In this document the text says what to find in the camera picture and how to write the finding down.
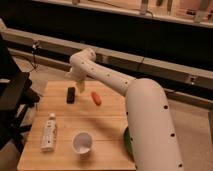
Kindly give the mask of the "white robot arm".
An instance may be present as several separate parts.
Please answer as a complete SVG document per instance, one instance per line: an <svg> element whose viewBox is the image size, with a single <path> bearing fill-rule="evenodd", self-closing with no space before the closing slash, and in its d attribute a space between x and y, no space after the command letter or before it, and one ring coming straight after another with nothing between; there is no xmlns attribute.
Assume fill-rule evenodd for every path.
<svg viewBox="0 0 213 171"><path fill-rule="evenodd" d="M69 77L84 90L87 76L125 97L125 108L136 171L184 171L177 134L164 89L152 79L117 72L95 63L86 48L70 56Z"/></svg>

